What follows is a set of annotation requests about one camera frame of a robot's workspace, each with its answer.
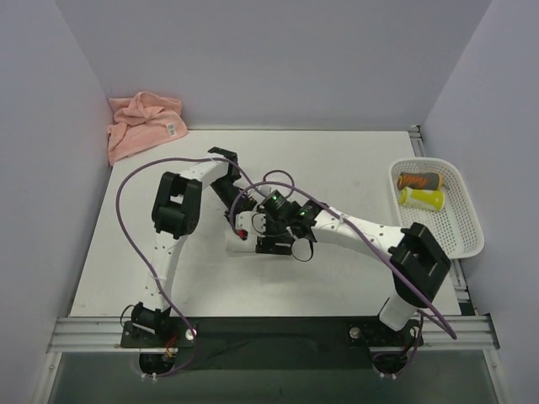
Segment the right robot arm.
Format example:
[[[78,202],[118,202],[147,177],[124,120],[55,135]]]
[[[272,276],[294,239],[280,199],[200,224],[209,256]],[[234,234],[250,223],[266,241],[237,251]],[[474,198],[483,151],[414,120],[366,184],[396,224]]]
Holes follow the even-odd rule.
[[[266,236],[283,236],[343,247],[379,258],[392,272],[395,291],[373,324],[380,343],[402,337],[404,326],[420,309],[431,309],[451,268],[451,260],[430,230],[417,222],[407,228],[385,226],[346,215],[314,200],[291,202],[279,191],[269,194],[259,211]]]

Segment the pink towel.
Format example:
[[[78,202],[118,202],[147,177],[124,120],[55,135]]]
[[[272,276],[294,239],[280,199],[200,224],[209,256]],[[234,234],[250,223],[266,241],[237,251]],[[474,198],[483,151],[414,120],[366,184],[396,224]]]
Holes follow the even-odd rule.
[[[156,146],[188,135],[182,102],[139,92],[130,98],[110,98],[114,123],[107,127],[108,160],[113,166]]]

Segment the white towel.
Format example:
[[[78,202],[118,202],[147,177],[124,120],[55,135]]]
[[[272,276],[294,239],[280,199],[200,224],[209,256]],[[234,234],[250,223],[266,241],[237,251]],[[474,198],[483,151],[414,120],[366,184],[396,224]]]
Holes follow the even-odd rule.
[[[226,250],[231,253],[255,253],[257,237],[244,229],[225,230]]]

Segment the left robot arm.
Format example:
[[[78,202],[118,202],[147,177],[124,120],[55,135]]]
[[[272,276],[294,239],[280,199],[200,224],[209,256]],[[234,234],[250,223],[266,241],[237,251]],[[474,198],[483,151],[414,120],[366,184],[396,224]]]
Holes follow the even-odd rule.
[[[148,277],[141,301],[131,312],[133,330],[153,347],[161,346],[177,333],[170,314],[177,309],[170,297],[179,256],[200,220],[201,197],[210,187],[225,205],[226,218],[232,219],[232,203],[236,212],[253,210],[255,200],[242,196],[235,185],[244,173],[237,164],[237,153],[212,147],[201,159],[187,159],[193,165],[181,173],[162,175],[153,203],[151,218],[156,232],[151,259],[143,258]]]

